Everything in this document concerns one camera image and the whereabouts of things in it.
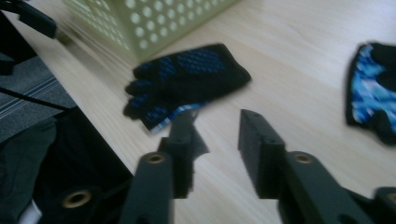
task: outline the wooden table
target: wooden table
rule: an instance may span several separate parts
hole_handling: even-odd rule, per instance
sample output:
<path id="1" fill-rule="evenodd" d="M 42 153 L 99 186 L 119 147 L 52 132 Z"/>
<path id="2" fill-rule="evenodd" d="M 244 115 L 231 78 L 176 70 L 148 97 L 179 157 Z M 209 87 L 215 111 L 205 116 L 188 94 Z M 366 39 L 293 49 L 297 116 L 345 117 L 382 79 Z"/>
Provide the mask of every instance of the wooden table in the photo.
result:
<path id="1" fill-rule="evenodd" d="M 58 39 L 7 15 L 134 172 L 169 133 L 148 133 L 121 113 L 137 63 L 79 29 L 60 0 L 29 3 L 59 23 Z M 242 108 L 265 116 L 288 151 L 319 158 L 343 187 L 367 197 L 395 187 L 395 148 L 344 119 L 347 66 L 357 46 L 372 40 L 396 43 L 396 1 L 245 0 L 164 49 L 160 55 L 222 42 L 253 78 L 201 110 L 195 125 L 210 153 L 195 162 L 189 199 L 176 201 L 176 223 L 281 223 L 276 201 L 257 198 L 237 150 Z"/>

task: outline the plastic basket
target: plastic basket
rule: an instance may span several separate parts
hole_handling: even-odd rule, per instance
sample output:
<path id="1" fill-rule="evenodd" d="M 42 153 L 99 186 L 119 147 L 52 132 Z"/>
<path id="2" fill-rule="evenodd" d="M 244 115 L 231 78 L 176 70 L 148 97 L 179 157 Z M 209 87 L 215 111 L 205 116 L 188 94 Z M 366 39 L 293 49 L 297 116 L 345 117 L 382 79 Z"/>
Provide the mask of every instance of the plastic basket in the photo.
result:
<path id="1" fill-rule="evenodd" d="M 238 0 L 64 0 L 75 18 L 144 61 Z"/>

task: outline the glove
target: glove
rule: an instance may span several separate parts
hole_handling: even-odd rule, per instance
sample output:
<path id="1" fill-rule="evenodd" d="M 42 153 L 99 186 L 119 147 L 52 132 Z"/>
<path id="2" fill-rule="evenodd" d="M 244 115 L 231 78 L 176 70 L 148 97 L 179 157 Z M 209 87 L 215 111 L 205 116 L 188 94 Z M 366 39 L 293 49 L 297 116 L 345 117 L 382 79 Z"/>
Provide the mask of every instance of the glove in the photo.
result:
<path id="1" fill-rule="evenodd" d="M 124 115 L 141 119 L 153 133 L 186 109 L 200 108 L 250 80 L 223 44 L 190 49 L 136 67 L 126 87 L 132 98 Z"/>
<path id="2" fill-rule="evenodd" d="M 396 144 L 396 47 L 362 45 L 349 67 L 346 123 Z"/>

